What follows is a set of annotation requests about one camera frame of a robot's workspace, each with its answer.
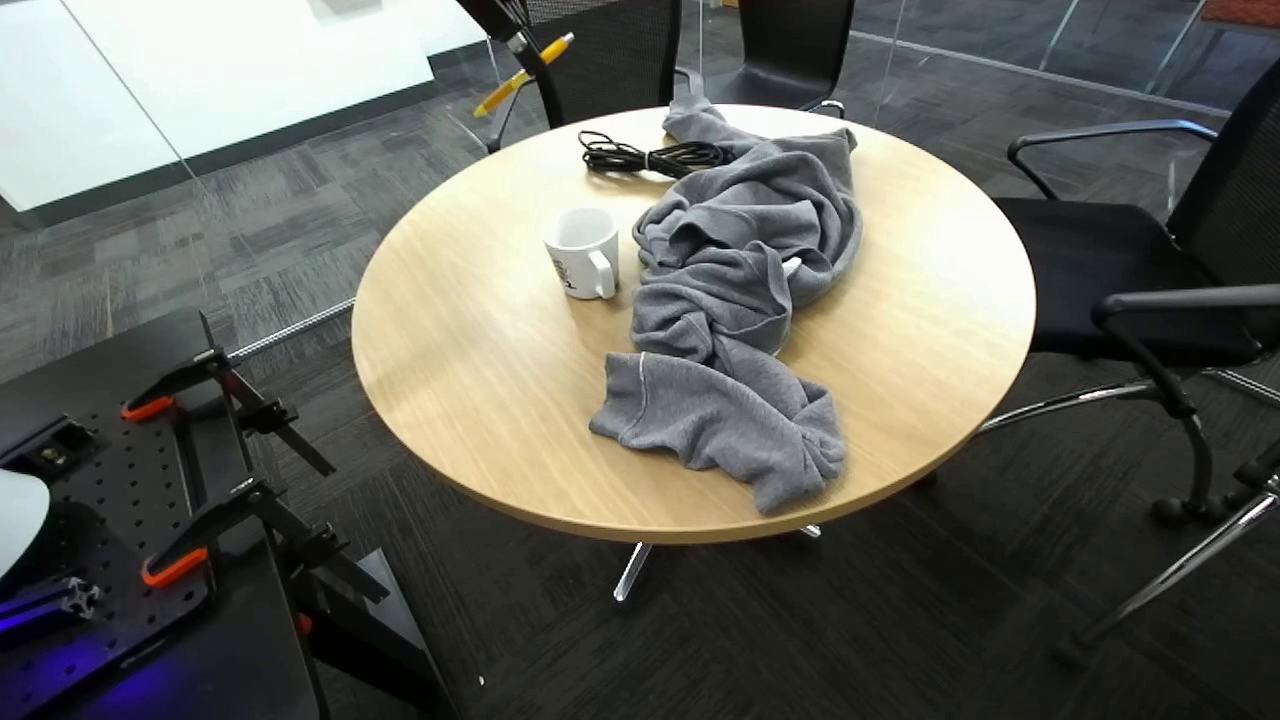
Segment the white wall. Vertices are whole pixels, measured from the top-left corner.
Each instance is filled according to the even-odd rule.
[[[473,38],[455,0],[0,5],[0,190],[25,211],[354,107]]]

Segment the wooden table top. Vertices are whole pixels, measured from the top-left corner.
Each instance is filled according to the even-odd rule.
[[[842,119],[723,107],[762,135]],[[851,123],[851,270],[786,340],[780,361],[832,389],[850,468],[811,502],[762,514],[752,487],[687,470],[589,430],[606,355],[634,350],[635,243],[624,291],[569,301],[544,251],[563,207],[602,205],[624,228],[668,181],[606,181],[582,128],[660,149],[666,111],[622,111],[513,144],[426,197],[377,249],[354,308],[361,383],[380,419],[444,478],[520,519],[645,544],[720,544],[869,509],[943,465],[1018,380],[1037,289],[1001,207],[943,160]]]

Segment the gray blanket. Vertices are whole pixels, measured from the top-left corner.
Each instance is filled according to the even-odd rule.
[[[794,310],[855,254],[851,133],[747,135],[723,123],[702,82],[673,101],[666,128],[744,157],[687,172],[641,214],[635,355],[609,355],[593,430],[675,452],[687,468],[723,468],[752,485],[762,511],[780,511],[846,470],[832,397],[796,380],[775,350]]]

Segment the black chair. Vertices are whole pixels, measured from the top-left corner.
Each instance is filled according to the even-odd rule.
[[[1168,220],[1131,205],[1057,200],[1045,174],[1025,164],[1027,149],[1129,133],[1211,140]],[[1153,509],[1158,519],[1224,519],[1233,500],[1210,490],[1211,447],[1185,380],[1210,370],[1280,402],[1277,389],[1241,370],[1280,343],[1280,59],[1254,82],[1219,133],[1187,119],[1045,133],[1018,140],[1010,160],[1045,190],[1045,200],[1001,200],[1037,270],[1031,349],[1135,361],[1146,380],[1025,402],[994,414],[986,429],[1092,400],[1158,400],[1185,429],[1198,455],[1192,490],[1160,500]],[[1180,578],[1187,562],[1198,568],[1198,561],[1180,561],[1115,616],[1082,632],[1072,647],[1092,647],[1112,624]]]
[[[516,18],[532,42],[571,32],[569,51],[537,69],[548,128],[624,107],[666,107],[675,89],[682,0],[606,0],[560,13],[556,0],[520,5]],[[488,153],[504,144],[513,102],[492,119]]]
[[[742,0],[744,69],[711,78],[716,102],[838,107],[855,0]]]

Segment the cord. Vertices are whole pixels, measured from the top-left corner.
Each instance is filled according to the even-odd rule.
[[[732,164],[744,157],[744,149],[723,149],[723,144],[668,144],[656,153],[645,153],[635,144],[622,144],[606,133],[576,133],[576,140],[585,144],[585,164],[589,172],[666,172],[666,174],[687,174],[695,169],[711,169],[711,164]]]

